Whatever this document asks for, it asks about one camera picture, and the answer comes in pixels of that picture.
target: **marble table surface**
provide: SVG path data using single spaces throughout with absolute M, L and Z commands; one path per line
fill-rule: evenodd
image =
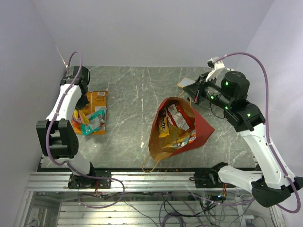
M 98 136 L 78 135 L 79 152 L 94 167 L 141 168 L 148 156 L 152 122 L 162 100 L 178 96 L 177 83 L 184 77 L 193 80 L 207 68 L 192 67 L 88 67 L 90 91 L 107 90 L 107 133 Z M 193 106 L 214 128 L 207 143 L 197 149 L 161 161 L 163 168 L 202 168 L 227 162 L 233 167 L 254 167 L 250 148 L 226 121 L 212 115 L 208 108 Z M 214 108 L 217 115 L 223 111 Z M 153 167 L 149 157 L 145 167 Z M 57 167 L 49 158 L 42 168 Z

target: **metal frame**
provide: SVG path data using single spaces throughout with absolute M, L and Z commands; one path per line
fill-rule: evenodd
M 30 174 L 26 192 L 22 200 L 15 227 L 24 227 L 27 223 L 28 212 L 31 210 L 35 192 L 94 192 L 95 189 L 68 189 L 70 171 L 59 172 L 33 172 Z M 248 171 L 259 174 L 260 171 Z M 195 172 L 111 172 L 113 178 L 123 181 L 126 192 L 203 192 L 221 191 L 222 188 L 196 188 L 195 182 L 190 181 Z M 243 191 L 241 188 L 228 188 L 230 192 Z M 121 192 L 122 186 L 119 182 L 112 182 L 110 189 L 102 189 L 103 192 Z M 242 206 L 237 206 L 239 215 L 243 212 Z M 276 227 L 286 227 L 281 210 L 277 206 L 270 208 Z M 245 219 L 251 219 L 251 215 L 243 217 L 241 226 L 245 226 Z
M 23 227 L 27 223 L 28 213 L 31 210 L 34 200 L 34 192 L 25 192 L 19 208 L 14 227 Z
M 123 181 L 126 192 L 167 192 L 167 191 L 202 191 L 190 181 L 195 172 L 112 172 L 112 178 Z M 67 183 L 70 172 L 34 172 L 30 175 L 27 190 L 35 192 L 94 192 L 95 189 L 69 189 Z M 103 192 L 121 192 L 122 185 L 113 181 L 110 189 Z M 221 191 L 221 187 L 207 188 L 208 191 Z M 229 188 L 232 191 L 240 188 Z

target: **red paper bag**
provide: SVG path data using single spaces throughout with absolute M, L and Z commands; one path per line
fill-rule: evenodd
M 194 119 L 195 129 L 196 129 L 196 139 L 193 142 L 188 143 L 179 149 L 162 148 L 165 138 L 159 138 L 159 130 L 158 130 L 159 112 L 161 112 L 165 107 L 170 106 L 171 104 L 173 104 L 176 101 L 182 106 L 182 108 L 186 112 L 187 116 Z M 213 132 L 214 132 L 214 128 L 206 120 L 204 120 L 204 118 L 194 108 L 191 108 L 187 101 L 185 101 L 182 98 L 177 98 L 177 97 L 167 98 L 160 104 L 160 106 L 157 110 L 156 117 L 152 123 L 151 135 L 150 135 L 150 140 L 148 143 L 148 148 L 150 151 L 149 155 L 155 161 L 157 161 L 157 163 L 156 163 L 156 165 L 157 165 L 159 163 L 159 161 L 161 161 L 167 157 L 174 156 L 174 155 L 180 154 L 184 151 L 188 151 L 188 150 L 203 146 Z M 151 171 L 146 172 L 146 173 L 152 172 L 155 169 L 156 165 L 154 166 L 154 168 Z

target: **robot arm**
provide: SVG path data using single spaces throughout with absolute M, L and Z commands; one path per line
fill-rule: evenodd
M 46 132 L 48 126 L 56 113 L 63 94 L 65 94 L 67 88 L 75 78 L 78 69 L 79 67 L 74 67 L 73 75 L 66 76 L 61 80 L 60 94 L 52 112 L 45 121 L 38 121 L 36 125 L 42 153 L 45 156 L 48 156 L 46 152 Z M 85 175 L 92 174 L 93 167 L 91 163 L 78 152 L 79 142 L 71 126 L 71 117 L 75 108 L 83 108 L 89 103 L 86 97 L 89 79 L 89 70 L 82 67 L 80 76 L 63 99 L 57 117 L 54 119 L 49 139 L 50 152 L 53 158 L 58 159 L 60 163 L 68 161 L 74 169 L 77 169 Z
M 230 183 L 243 188 L 252 193 L 254 198 L 265 207 L 284 201 L 293 189 L 267 144 L 263 114 L 256 105 L 246 100 L 249 81 L 242 73 L 229 71 L 219 87 L 215 84 L 215 79 L 222 72 L 224 64 L 218 61 L 213 65 L 211 59 L 208 65 L 213 71 L 202 74 L 194 84 L 184 87 L 184 91 L 198 103 L 206 99 L 224 110 L 224 117 L 245 139 L 263 173 L 247 173 L 227 163 L 219 163 L 212 168 L 210 177 L 214 183 Z M 278 152 L 277 155 L 297 190 L 301 189 L 303 178 L 296 177 Z

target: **white wall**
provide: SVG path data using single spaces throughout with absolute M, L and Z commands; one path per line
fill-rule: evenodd
M 247 52 L 257 56 L 269 76 L 270 131 L 284 160 L 303 176 L 303 1 L 275 0 Z M 264 77 L 259 66 L 243 57 L 237 67 L 250 80 L 249 100 L 265 110 Z M 303 190 L 299 191 L 303 199 Z M 284 205 L 295 209 L 294 196 Z M 302 226 L 299 214 L 285 214 L 288 226 Z
M 245 50 L 273 1 L 33 0 L 65 60 L 103 66 L 206 66 Z
M 36 122 L 59 94 L 65 69 L 30 0 L 0 7 L 0 226 L 12 227 L 41 149 Z

